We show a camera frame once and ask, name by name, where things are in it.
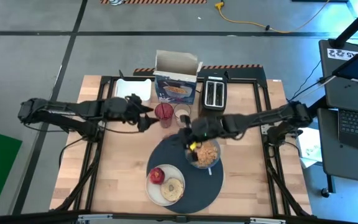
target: round black tray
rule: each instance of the round black tray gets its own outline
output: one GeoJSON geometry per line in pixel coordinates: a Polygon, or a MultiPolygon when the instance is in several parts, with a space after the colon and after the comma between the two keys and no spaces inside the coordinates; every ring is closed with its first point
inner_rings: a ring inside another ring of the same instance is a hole
{"type": "Polygon", "coordinates": [[[170,164],[178,168],[185,177],[185,192],[175,204],[166,208],[177,213],[194,213],[210,205],[218,196],[223,183],[223,165],[219,160],[211,168],[198,169],[192,166],[185,157],[185,150],[175,134],[160,142],[154,149],[147,163],[147,174],[154,167],[170,164]]]}

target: open cardboard box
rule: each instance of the open cardboard box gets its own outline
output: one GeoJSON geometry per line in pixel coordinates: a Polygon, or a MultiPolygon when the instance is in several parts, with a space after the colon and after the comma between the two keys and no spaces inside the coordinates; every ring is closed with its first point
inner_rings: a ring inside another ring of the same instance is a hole
{"type": "Polygon", "coordinates": [[[189,53],[158,50],[155,58],[155,91],[162,103],[193,104],[202,62],[189,53]]]}

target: red apple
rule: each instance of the red apple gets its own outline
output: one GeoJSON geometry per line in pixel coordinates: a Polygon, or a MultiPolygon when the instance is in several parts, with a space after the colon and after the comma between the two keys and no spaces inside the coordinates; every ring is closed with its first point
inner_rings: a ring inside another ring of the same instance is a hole
{"type": "Polygon", "coordinates": [[[150,171],[150,181],[153,184],[162,184],[164,182],[165,174],[160,168],[154,168],[150,171]]]}

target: bowl of cereal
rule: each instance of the bowl of cereal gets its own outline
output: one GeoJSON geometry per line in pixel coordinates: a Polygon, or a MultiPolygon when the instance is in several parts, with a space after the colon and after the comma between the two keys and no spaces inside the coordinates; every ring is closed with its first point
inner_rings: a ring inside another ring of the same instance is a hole
{"type": "Polygon", "coordinates": [[[193,156],[191,156],[191,151],[189,149],[185,150],[187,161],[199,169],[208,169],[215,166],[220,160],[221,147],[217,140],[213,139],[203,142],[201,147],[195,149],[195,153],[197,154],[197,161],[193,160],[193,156]]]}
{"type": "Polygon", "coordinates": [[[167,92],[167,95],[172,98],[182,99],[187,96],[187,91],[174,86],[165,86],[164,90],[167,92]]]}

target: white plate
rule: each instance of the white plate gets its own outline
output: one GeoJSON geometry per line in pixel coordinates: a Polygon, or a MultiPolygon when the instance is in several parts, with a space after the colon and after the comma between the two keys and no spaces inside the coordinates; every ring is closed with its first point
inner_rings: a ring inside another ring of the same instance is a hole
{"type": "MultiPolygon", "coordinates": [[[[157,167],[162,169],[162,171],[164,171],[165,174],[164,182],[167,181],[169,178],[176,178],[180,180],[180,182],[183,184],[183,191],[185,191],[185,178],[178,168],[168,164],[162,164],[157,167]]],[[[150,173],[147,174],[147,178],[146,178],[146,192],[151,201],[161,206],[169,206],[176,203],[176,202],[170,202],[167,199],[165,199],[161,194],[161,185],[151,183],[149,178],[150,178],[150,173]]]]}

